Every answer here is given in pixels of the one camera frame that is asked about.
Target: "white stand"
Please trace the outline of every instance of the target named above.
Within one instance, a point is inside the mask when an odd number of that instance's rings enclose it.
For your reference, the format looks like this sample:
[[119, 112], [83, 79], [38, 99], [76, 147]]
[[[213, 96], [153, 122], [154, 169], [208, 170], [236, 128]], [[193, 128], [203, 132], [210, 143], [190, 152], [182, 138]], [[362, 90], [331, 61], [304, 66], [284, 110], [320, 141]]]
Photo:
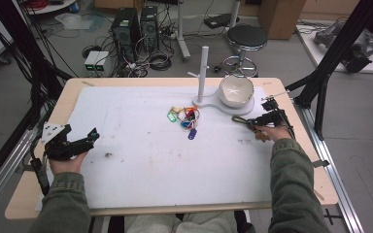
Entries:
[[198, 102], [198, 96], [194, 97], [192, 100], [192, 103], [199, 108], [205, 108], [205, 107], [214, 107], [221, 112], [230, 115], [230, 116], [243, 116], [250, 113], [254, 108], [254, 98], [251, 98], [251, 100], [242, 108], [232, 108], [227, 105], [225, 105], [220, 100], [220, 90], [217, 89], [217, 91], [210, 96], [203, 96], [202, 101]]
[[210, 96], [203, 96], [204, 95], [204, 87], [205, 87], [205, 78], [207, 74], [208, 69], [208, 47], [202, 47], [202, 54], [201, 54], [201, 69], [199, 75], [194, 75], [191, 72], [188, 72], [190, 75], [197, 77], [199, 79], [199, 87], [198, 87], [198, 96], [194, 97], [192, 99], [192, 103], [195, 106], [198, 106], [200, 108], [205, 107], [214, 107], [221, 112], [231, 115], [231, 116], [242, 116], [250, 113], [254, 108], [254, 98], [251, 98], [251, 100], [242, 108], [232, 108], [227, 105], [225, 105], [220, 100], [220, 90], [218, 89], [213, 95]]
[[241, 0], [235, 0], [235, 2], [232, 5], [231, 21], [229, 22], [229, 28], [235, 26], [240, 5], [241, 5]]
[[190, 53], [187, 49], [187, 44], [183, 35], [183, 4], [184, 0], [178, 0], [178, 31], [175, 32], [175, 35], [177, 36], [178, 44], [180, 45], [181, 52], [183, 53], [184, 61], [187, 61], [190, 59]]

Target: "white pole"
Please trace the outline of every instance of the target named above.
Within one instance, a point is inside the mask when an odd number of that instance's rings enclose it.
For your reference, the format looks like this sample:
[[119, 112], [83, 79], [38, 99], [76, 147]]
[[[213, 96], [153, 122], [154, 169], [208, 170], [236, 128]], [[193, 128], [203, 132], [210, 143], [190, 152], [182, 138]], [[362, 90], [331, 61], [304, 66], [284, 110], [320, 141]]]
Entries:
[[207, 76], [207, 62], [208, 62], [208, 50], [207, 46], [202, 47], [202, 54], [201, 54], [201, 70], [199, 72], [199, 89], [198, 89], [198, 99], [197, 102], [202, 102], [202, 97], [204, 95], [204, 85], [205, 85], [205, 77]]
[[241, 5], [241, 0], [234, 0], [234, 3], [232, 5], [232, 14], [231, 14], [231, 21], [229, 22], [229, 28], [232, 28], [235, 26], [240, 5]]
[[184, 61], [190, 59], [190, 53], [187, 48], [187, 43], [184, 40], [184, 10], [183, 10], [184, 0], [178, 0], [178, 30], [175, 31], [175, 35], [177, 36], [178, 45], [180, 45], [181, 52], [183, 53]]

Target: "hand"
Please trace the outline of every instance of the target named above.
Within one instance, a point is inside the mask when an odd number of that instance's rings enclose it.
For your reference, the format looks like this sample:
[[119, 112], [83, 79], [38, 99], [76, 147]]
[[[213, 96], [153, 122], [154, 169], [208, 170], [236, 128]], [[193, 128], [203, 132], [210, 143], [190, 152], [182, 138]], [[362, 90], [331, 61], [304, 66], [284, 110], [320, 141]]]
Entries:
[[83, 164], [84, 158], [86, 157], [87, 152], [79, 154], [75, 159], [58, 161], [50, 159], [50, 166], [53, 175], [59, 173], [80, 173], [81, 165]]
[[291, 139], [288, 129], [283, 125], [279, 125], [277, 127], [256, 125], [255, 128], [267, 133], [274, 142], [277, 142], [278, 140], [285, 139], [285, 138]]

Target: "person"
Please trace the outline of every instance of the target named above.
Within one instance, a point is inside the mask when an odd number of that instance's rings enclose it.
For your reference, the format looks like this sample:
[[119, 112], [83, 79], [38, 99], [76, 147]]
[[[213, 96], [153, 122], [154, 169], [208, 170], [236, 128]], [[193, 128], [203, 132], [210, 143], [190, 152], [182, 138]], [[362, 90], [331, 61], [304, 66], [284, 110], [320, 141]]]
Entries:
[[[270, 233], [327, 233], [322, 207], [314, 193], [314, 167], [284, 126], [258, 126], [275, 142], [270, 161], [272, 219]], [[73, 160], [50, 160], [54, 174], [43, 208], [29, 232], [84, 232], [90, 224], [84, 177], [80, 174], [86, 153]], [[237, 232], [233, 212], [128, 216], [125, 232]]]

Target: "aluminum frame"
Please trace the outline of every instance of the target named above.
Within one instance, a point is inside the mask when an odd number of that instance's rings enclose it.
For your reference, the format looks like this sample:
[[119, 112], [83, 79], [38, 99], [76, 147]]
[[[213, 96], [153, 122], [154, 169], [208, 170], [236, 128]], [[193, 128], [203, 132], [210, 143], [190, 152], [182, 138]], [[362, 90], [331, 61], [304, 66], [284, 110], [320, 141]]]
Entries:
[[354, 209], [353, 203], [351, 202], [347, 190], [345, 189], [344, 184], [338, 174], [337, 168], [335, 167], [335, 163], [332, 160], [331, 154], [329, 153], [328, 147], [326, 146], [325, 141], [320, 140], [319, 135], [314, 129], [314, 114], [310, 109], [302, 109], [296, 105], [294, 105], [294, 107], [300, 113], [302, 113], [302, 116], [305, 120], [305, 126], [309, 131], [309, 135], [314, 143], [320, 159], [327, 160], [329, 162], [329, 165], [326, 166], [324, 169], [328, 174], [330, 180], [334, 184], [339, 198], [338, 206], [341, 210], [349, 231], [351, 233], [363, 233], [364, 230], [362, 229], [361, 223], [358, 219], [358, 216], [356, 215], [356, 210]]
[[37, 129], [26, 130], [22, 137], [19, 139], [17, 146], [12, 150], [8, 159], [5, 161], [3, 166], [0, 168], [0, 192], [7, 184], [11, 175], [16, 170], [18, 164], [23, 159], [23, 156], [28, 152], [30, 145], [36, 137]]

